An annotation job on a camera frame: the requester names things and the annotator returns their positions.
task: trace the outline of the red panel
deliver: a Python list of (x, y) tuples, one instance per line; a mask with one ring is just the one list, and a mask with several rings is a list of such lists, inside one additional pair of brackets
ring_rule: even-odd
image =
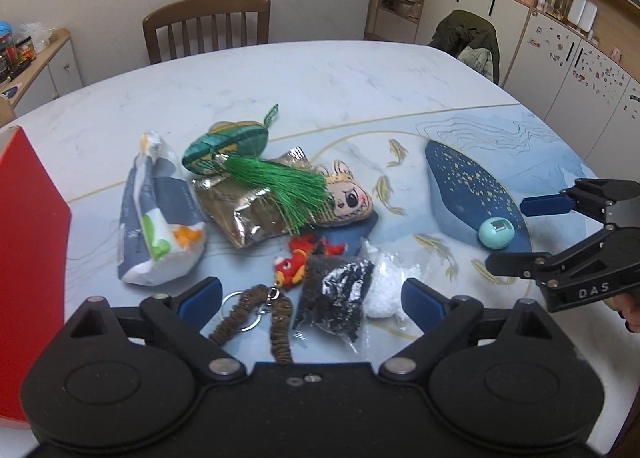
[(25, 420), (18, 399), (22, 379), (64, 324), (71, 211), (24, 131), (11, 128), (5, 135), (10, 140), (0, 153), (0, 417)]

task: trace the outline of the black cabinet handle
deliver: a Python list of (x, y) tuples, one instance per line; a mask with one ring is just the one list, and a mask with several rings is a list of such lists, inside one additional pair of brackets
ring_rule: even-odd
[(566, 55), (565, 61), (569, 61), (569, 58), (571, 57), (571, 53), (574, 51), (574, 47), (575, 47), (575, 42), (571, 44), (571, 48), (569, 49), (569, 53)]
[(580, 49), (580, 54), (578, 54), (578, 57), (575, 58), (575, 64), (574, 64), (574, 68), (578, 68), (578, 63), (580, 63), (580, 58), (582, 57), (582, 53), (584, 52), (584, 48)]

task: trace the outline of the brown scrunchie strap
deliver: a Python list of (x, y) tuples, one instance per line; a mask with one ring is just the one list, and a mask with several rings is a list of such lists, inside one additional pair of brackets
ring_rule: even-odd
[(291, 364), (291, 347), (289, 346), (289, 325), (293, 305), (291, 300), (281, 295), (273, 302), (271, 310), (271, 355), (277, 364)]
[(224, 346), (228, 343), (231, 338), (238, 333), (238, 330), (241, 329), (249, 317), (249, 313), (260, 305), (260, 303), (267, 301), (268, 294), (269, 287), (266, 285), (255, 285), (255, 287), (242, 292), (238, 303), (236, 303), (229, 315), (222, 320), (213, 333), (209, 335), (209, 339), (218, 346)]

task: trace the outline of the dark blue oval pattern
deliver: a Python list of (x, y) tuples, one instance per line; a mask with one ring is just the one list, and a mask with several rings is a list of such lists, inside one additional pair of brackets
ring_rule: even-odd
[(456, 149), (429, 140), (424, 150), (430, 181), (431, 208), (441, 231), (461, 242), (482, 246), (482, 222), (500, 216), (511, 221), (516, 235), (506, 250), (530, 252), (529, 230), (511, 195), (484, 167)]

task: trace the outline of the red plush toy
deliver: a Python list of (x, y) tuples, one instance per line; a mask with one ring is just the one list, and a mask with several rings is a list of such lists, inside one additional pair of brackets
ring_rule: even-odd
[(292, 236), (289, 240), (290, 258), (276, 258), (275, 266), (275, 284), (276, 287), (290, 289), (302, 281), (305, 276), (306, 259), (313, 252), (318, 244), (322, 244), (324, 254), (340, 255), (344, 252), (345, 245), (343, 243), (331, 245), (325, 239), (316, 241), (313, 234), (305, 234), (302, 236)]

